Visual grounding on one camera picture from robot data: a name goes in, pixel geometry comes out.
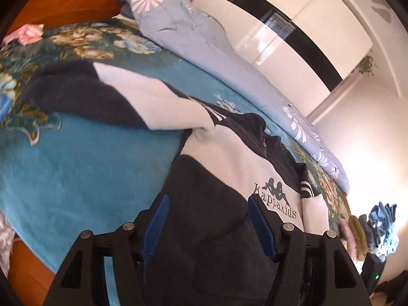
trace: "kangaroo pocket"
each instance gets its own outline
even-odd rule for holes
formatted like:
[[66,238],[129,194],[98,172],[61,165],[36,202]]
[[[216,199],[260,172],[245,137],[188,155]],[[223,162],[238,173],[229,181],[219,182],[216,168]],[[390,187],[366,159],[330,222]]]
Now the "kangaroo pocket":
[[264,302],[276,270],[277,264],[264,255],[247,215],[235,230],[199,245],[195,288],[209,295]]

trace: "pink fabric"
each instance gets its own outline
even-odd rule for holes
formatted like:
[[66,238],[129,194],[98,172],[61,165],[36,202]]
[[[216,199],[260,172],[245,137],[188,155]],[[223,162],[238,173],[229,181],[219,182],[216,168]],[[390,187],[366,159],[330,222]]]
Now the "pink fabric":
[[43,25],[25,24],[18,30],[6,36],[3,39],[3,45],[8,44],[14,39],[18,39],[18,42],[23,46],[34,44],[35,42],[41,40],[41,37],[44,34],[42,28]]
[[341,219],[340,227],[347,240],[347,252],[353,261],[357,261],[357,242],[353,233],[351,232],[350,227],[348,226],[347,220]]

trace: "floral bedsheet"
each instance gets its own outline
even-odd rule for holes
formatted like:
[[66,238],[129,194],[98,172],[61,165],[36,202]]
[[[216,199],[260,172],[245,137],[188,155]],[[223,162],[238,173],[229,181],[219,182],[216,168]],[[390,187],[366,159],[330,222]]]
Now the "floral bedsheet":
[[258,113],[266,120],[267,133],[279,135],[294,158],[307,164],[311,181],[322,192],[328,204],[330,227],[338,231],[339,219],[348,218],[350,211],[344,193],[294,139],[240,95],[204,71],[147,40],[134,23],[126,20],[79,23],[46,30],[43,39],[35,44],[1,51],[0,95],[12,99],[11,107],[3,106],[0,112],[3,128],[8,132],[24,133],[32,146],[41,141],[40,136],[59,132],[64,125],[59,114],[47,114],[29,104],[21,104],[19,95],[38,67],[59,59],[77,58],[103,60],[165,80],[189,95],[233,112]]

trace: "bed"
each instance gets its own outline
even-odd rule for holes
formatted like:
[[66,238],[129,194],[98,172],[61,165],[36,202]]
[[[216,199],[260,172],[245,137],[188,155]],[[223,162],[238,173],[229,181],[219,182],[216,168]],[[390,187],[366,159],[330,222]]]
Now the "bed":
[[[307,164],[309,178],[328,205],[330,228],[338,231],[339,220],[350,214],[345,193],[272,119],[216,77],[145,38],[135,22],[103,20],[98,13],[90,19],[79,17],[79,23],[45,30],[35,44],[0,52],[2,90],[16,98],[0,129],[0,208],[47,267],[58,270],[81,231],[113,231],[148,208],[182,137],[179,131],[117,127],[20,104],[19,94],[32,73],[60,59],[102,61],[161,79],[229,111],[261,115],[266,132],[279,135],[293,157]],[[111,273],[111,263],[107,268]],[[114,301],[113,275],[107,277]]]

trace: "pile of clothes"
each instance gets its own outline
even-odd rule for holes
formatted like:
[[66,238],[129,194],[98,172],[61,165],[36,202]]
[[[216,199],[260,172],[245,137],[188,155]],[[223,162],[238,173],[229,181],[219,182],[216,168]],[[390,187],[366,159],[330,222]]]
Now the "pile of clothes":
[[381,261],[394,253],[399,238],[394,226],[397,205],[375,205],[370,214],[356,218],[350,216],[348,221],[340,220],[340,227],[347,240],[347,251],[353,261],[364,261],[367,253],[373,253]]

